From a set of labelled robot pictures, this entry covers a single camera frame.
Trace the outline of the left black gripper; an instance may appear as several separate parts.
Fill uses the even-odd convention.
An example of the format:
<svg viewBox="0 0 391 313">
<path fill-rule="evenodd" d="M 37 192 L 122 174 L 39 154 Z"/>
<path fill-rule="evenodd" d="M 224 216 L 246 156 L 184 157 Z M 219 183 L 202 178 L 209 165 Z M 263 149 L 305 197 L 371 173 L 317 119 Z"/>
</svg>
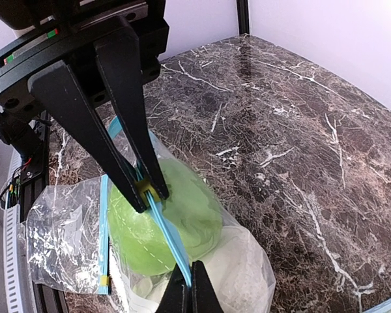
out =
<svg viewBox="0 0 391 313">
<path fill-rule="evenodd" d="M 165 7 L 165 1 L 0 1 L 0 20 L 13 30 L 28 30 L 0 49 L 0 108 L 30 121 L 43 110 L 38 100 L 138 213 L 146 205 L 131 164 L 60 60 L 74 63 L 87 96 L 94 98 L 105 85 L 139 165 L 159 198 L 167 199 L 143 96 L 143 83 L 158 77 L 158 56 L 166 50 Z"/>
</svg>

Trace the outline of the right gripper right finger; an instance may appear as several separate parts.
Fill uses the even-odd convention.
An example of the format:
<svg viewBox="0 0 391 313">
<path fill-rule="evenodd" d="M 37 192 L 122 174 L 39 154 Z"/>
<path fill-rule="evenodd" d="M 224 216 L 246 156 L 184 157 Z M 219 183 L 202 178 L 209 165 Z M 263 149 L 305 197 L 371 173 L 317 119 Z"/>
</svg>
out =
<svg viewBox="0 0 391 313">
<path fill-rule="evenodd" d="M 192 263 L 191 311 L 224 313 L 202 261 Z"/>
</svg>

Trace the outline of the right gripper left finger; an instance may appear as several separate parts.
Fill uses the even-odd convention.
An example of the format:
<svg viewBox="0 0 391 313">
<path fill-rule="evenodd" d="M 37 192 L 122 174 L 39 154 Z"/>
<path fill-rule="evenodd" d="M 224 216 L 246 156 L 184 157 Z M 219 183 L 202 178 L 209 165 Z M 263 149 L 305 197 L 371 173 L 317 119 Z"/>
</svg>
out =
<svg viewBox="0 0 391 313">
<path fill-rule="evenodd" d="M 187 313 L 190 311 L 188 287 L 176 264 L 156 313 Z"/>
</svg>

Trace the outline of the clear zip bag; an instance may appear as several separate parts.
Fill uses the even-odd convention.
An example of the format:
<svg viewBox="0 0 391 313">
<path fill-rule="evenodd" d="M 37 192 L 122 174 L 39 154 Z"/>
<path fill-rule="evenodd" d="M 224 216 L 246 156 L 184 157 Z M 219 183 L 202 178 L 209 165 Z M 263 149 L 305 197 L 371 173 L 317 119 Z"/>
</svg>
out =
<svg viewBox="0 0 391 313">
<path fill-rule="evenodd" d="M 264 249 L 222 206 L 191 167 L 151 134 L 169 189 L 157 203 L 175 227 L 190 261 L 202 261 L 224 312 L 268 312 L 276 280 Z M 130 312 L 155 312 L 175 268 L 175 258 L 151 211 L 137 213 L 109 183 L 110 241 Z"/>
<path fill-rule="evenodd" d="M 40 206 L 45 221 L 29 218 L 29 261 L 61 291 L 107 295 L 109 228 L 107 175 L 74 185 L 49 186 Z"/>
</svg>

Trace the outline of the green apple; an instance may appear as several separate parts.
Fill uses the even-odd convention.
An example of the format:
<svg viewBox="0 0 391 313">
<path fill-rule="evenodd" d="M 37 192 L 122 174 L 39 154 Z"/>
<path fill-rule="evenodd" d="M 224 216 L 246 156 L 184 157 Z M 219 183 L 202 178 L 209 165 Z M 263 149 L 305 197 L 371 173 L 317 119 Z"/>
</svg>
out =
<svg viewBox="0 0 391 313">
<path fill-rule="evenodd" d="M 190 261 L 198 260 L 218 243 L 222 206 L 186 164 L 172 158 L 161 158 L 159 164 L 169 189 L 162 214 L 179 232 Z M 137 213 L 116 186 L 111 187 L 108 204 L 111 242 L 122 266 L 144 276 L 172 271 L 176 261 L 149 212 Z"/>
</svg>

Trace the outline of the white cauliflower toy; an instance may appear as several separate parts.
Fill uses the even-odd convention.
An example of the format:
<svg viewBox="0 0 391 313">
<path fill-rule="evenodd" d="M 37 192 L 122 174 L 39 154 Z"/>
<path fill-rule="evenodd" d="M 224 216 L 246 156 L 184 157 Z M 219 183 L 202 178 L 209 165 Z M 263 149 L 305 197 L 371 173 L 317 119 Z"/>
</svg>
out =
<svg viewBox="0 0 391 313">
<path fill-rule="evenodd" d="M 201 257 L 224 312 L 268 312 L 275 278 L 269 259 L 251 232 L 240 224 L 221 228 L 216 246 Z M 130 312 L 155 312 L 171 273 L 122 280 Z"/>
</svg>

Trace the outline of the left black frame post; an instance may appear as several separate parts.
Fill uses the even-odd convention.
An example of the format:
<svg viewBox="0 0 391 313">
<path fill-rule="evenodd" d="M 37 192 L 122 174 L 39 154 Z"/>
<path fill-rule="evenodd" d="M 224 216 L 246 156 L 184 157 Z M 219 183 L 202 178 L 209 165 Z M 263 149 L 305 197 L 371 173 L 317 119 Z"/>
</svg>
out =
<svg viewBox="0 0 391 313">
<path fill-rule="evenodd" d="M 250 34 L 248 0 L 236 0 L 239 34 Z"/>
</svg>

